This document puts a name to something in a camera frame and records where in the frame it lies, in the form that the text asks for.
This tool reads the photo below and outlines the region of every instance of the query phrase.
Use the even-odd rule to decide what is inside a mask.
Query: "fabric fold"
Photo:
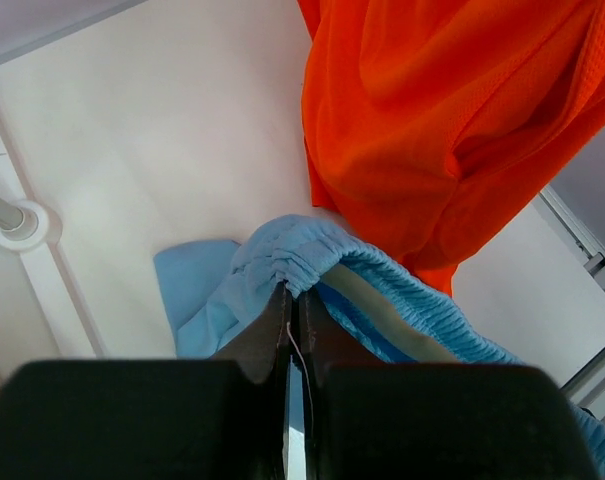
[[[298,0],[312,202],[425,283],[605,125],[605,0]]]
[[[213,267],[216,258],[219,268]],[[178,357],[206,358],[215,353],[259,316],[276,285],[284,282],[294,298],[317,285],[331,316],[380,359],[412,361],[348,300],[319,284],[323,274],[341,263],[381,292],[410,326],[433,337],[460,361],[522,364],[475,332],[448,295],[328,220],[289,215],[263,225],[239,247],[193,242],[159,253],[155,263]],[[185,270],[190,270],[187,287],[179,285]],[[605,475],[605,425],[575,406],[573,412]]]

